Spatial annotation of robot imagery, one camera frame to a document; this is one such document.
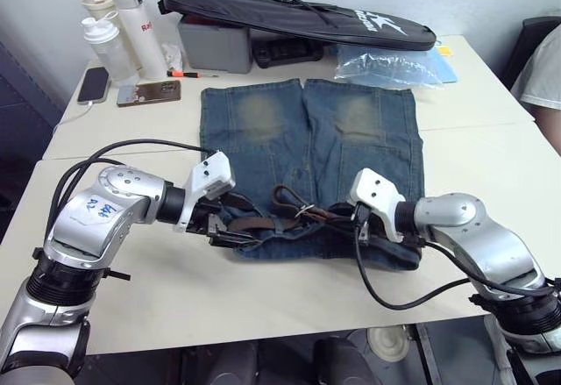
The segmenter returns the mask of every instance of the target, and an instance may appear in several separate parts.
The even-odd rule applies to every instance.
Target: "belt loop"
[[[274,223],[274,234],[281,235],[282,233],[284,233],[284,227],[282,227],[282,222],[279,220],[279,218],[272,214],[271,219]]]

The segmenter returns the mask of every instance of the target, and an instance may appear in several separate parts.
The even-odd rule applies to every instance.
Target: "phone case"
[[[117,95],[117,106],[137,106],[180,99],[181,83],[179,81],[151,82],[121,87]]]

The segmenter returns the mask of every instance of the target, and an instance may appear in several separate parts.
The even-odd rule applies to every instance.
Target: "faded denim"
[[[202,93],[201,145],[228,155],[235,190],[260,215],[274,217],[270,194],[283,183],[322,208],[344,202],[356,173],[371,168],[408,199],[423,196],[423,142],[411,91],[299,80],[206,89]],[[221,216],[256,215],[230,210]],[[349,239],[320,225],[264,232],[265,242],[236,252],[252,259],[351,258]],[[415,269],[418,252],[371,240],[363,258],[388,269]]]

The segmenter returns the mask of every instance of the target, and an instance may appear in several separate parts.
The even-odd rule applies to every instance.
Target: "black bag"
[[[160,12],[307,39],[396,50],[429,50],[437,37],[425,25],[370,11],[302,0],[160,0]]]

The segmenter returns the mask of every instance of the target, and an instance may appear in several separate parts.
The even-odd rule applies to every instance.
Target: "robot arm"
[[[383,176],[365,168],[352,185],[349,203],[365,205],[378,216],[389,240],[401,243],[414,235],[438,243],[472,272],[486,280],[521,290],[546,286],[545,276],[529,249],[513,232],[494,222],[476,197],[452,193],[406,202]],[[501,291],[470,278],[478,291],[470,300],[491,312],[501,332],[528,372],[561,366],[561,298],[550,288],[541,296]],[[554,354],[540,359],[541,354]],[[538,383],[531,379],[528,383]]]
[[[196,207],[234,185],[220,152],[195,166],[183,189],[135,168],[105,168],[92,187],[68,202],[33,255],[38,264],[0,330],[0,383],[15,376],[21,381],[21,375],[19,383],[32,383],[39,367],[45,375],[56,367],[75,376],[85,356],[97,285],[106,276],[127,279],[110,264],[131,226],[158,220],[179,232],[206,233],[191,223]]]

